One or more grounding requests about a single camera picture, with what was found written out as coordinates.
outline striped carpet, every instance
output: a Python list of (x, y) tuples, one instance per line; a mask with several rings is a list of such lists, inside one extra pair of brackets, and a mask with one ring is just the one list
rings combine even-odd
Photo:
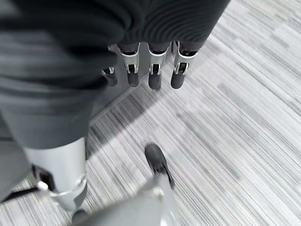
[[(300, 0), (232, 0), (181, 89), (170, 87), (170, 59), (160, 92), (145, 83), (96, 116), (83, 208), (134, 194), (155, 142), (183, 226), (301, 226), (300, 12)], [(3, 226), (70, 222), (43, 194), (0, 206)]]

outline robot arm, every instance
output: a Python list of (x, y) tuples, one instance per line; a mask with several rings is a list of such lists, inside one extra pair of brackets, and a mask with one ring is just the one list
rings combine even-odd
[(117, 83), (108, 46), (117, 43), (135, 87), (139, 43), (147, 42), (149, 85), (159, 89), (166, 50), (177, 40), (171, 85), (178, 89), (228, 2), (0, 0), (0, 109), (39, 187), (69, 211), (85, 198), (92, 104)]

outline metal joint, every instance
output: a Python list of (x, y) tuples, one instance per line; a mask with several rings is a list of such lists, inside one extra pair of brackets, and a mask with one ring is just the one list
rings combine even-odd
[(140, 43), (138, 45), (138, 49), (135, 54), (127, 55), (122, 53), (120, 50), (121, 55), (123, 56), (124, 64), (126, 65), (127, 73), (138, 73), (139, 70), (139, 48)]
[(165, 61), (167, 50), (164, 53), (161, 54), (155, 54), (152, 53), (150, 47), (149, 47), (149, 53), (150, 53), (150, 74), (161, 74), (162, 66)]
[(194, 57), (198, 53), (194, 54), (193, 56), (184, 56), (180, 53), (180, 42), (178, 43), (178, 51), (176, 52), (175, 59), (174, 59), (174, 73), (178, 74), (181, 71), (183, 74), (186, 74), (188, 68), (190, 67)]

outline gray carpet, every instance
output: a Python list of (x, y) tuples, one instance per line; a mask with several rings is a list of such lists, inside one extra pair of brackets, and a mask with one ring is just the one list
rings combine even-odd
[[(165, 152), (183, 226), (301, 226), (301, 1), (232, 0), (179, 90), (146, 84), (95, 117), (89, 213), (151, 176), (143, 147)], [(21, 187), (30, 186), (28, 178)], [(64, 226), (43, 194), (0, 206), (4, 226)]]

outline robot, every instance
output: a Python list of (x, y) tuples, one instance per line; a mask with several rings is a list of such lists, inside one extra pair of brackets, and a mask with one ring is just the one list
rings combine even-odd
[[(167, 49), (176, 43), (171, 86), (179, 89), (228, 3), (0, 0), (7, 9), (0, 10), (0, 110), (32, 166), (37, 187), (66, 211), (78, 210), (84, 201), (85, 136), (93, 101), (100, 89), (118, 83), (117, 57), (110, 46), (118, 46), (128, 84), (137, 87), (140, 43), (148, 43), (148, 83), (156, 91)], [(148, 206), (160, 217), (151, 223), (153, 218), (142, 211), (136, 224), (128, 224), (177, 225), (165, 158), (155, 145), (145, 153), (154, 178), (135, 198), (104, 210), (102, 224), (93, 223), (100, 219), (96, 215), (85, 225), (120, 225), (112, 214), (121, 211), (122, 218), (134, 213), (126, 210), (132, 203)]]

